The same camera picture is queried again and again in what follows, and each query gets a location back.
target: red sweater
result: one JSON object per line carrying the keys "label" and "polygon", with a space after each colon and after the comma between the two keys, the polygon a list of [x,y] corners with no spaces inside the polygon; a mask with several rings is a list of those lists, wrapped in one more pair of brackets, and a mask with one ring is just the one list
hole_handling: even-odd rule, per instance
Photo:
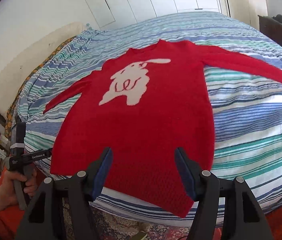
{"label": "red sweater", "polygon": [[189,41],[160,40],[106,61],[46,105],[82,93],[56,138],[51,173],[85,170],[104,147],[113,151],[105,186],[184,217],[193,201],[174,163],[183,147],[211,169],[214,123],[203,68],[243,71],[282,83],[282,70],[249,56]]}

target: striped bedsheet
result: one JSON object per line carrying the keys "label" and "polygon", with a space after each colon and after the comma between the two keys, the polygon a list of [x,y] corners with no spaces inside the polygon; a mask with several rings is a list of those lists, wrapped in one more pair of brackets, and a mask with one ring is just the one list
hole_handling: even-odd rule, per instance
{"label": "striped bedsheet", "polygon": [[[282,69],[281,46],[254,28],[214,12],[168,15],[106,32],[84,31],[35,73],[21,93],[18,114],[27,122],[26,150],[53,146],[65,116],[80,95],[43,115],[52,98],[91,71],[100,71],[106,60],[159,39],[216,45]],[[226,179],[243,176],[265,212],[282,205],[282,84],[209,66],[205,68],[205,79],[215,125],[212,172]],[[37,166],[50,175],[49,159],[37,162]],[[104,188],[92,206],[134,220],[187,227],[197,204],[185,218],[179,218],[150,203]],[[223,214],[221,198],[217,223],[222,223]]]}

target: white headboard cushion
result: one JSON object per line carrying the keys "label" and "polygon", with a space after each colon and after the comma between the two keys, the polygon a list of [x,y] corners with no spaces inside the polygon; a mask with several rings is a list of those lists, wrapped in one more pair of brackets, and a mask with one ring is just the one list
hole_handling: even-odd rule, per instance
{"label": "white headboard cushion", "polygon": [[49,33],[22,51],[0,72],[0,114],[6,113],[29,74],[64,41],[80,34],[86,26],[81,22],[65,25]]}

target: mattress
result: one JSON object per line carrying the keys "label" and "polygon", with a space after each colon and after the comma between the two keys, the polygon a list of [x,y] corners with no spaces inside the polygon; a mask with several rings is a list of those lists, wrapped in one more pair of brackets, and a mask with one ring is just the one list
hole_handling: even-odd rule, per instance
{"label": "mattress", "polygon": [[[112,31],[83,31],[33,74],[20,94],[17,112],[27,123],[26,150],[53,146],[80,95],[43,115],[52,98],[92,71],[101,71],[106,60],[159,39],[216,45],[282,69],[281,46],[254,28],[214,12],[168,15]],[[282,205],[282,84],[210,66],[204,72],[215,126],[211,171],[225,179],[243,176],[264,212],[270,212]],[[46,175],[64,178],[50,174],[49,159],[36,164]],[[197,208],[194,203],[188,215],[180,218],[108,188],[91,205],[129,219],[180,227],[191,226]],[[223,215],[224,198],[220,198],[217,224],[222,224]]]}

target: sweater sleeve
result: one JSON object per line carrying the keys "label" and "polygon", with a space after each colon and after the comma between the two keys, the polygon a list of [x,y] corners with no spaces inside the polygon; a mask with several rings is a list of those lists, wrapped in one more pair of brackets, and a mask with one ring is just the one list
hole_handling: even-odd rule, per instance
{"label": "sweater sleeve", "polygon": [[77,82],[73,83],[69,88],[62,91],[55,98],[53,98],[48,104],[46,104],[46,108],[43,111],[45,114],[50,109],[54,108],[56,105],[64,102],[65,100],[74,97],[75,95],[82,93],[82,91],[89,87],[90,81],[89,76],[86,76]]}
{"label": "sweater sleeve", "polygon": [[201,54],[202,62],[206,65],[258,75],[282,83],[282,70],[279,68],[238,52],[225,50],[225,53],[221,53],[223,49],[214,50],[215,46],[209,47],[210,53]]}

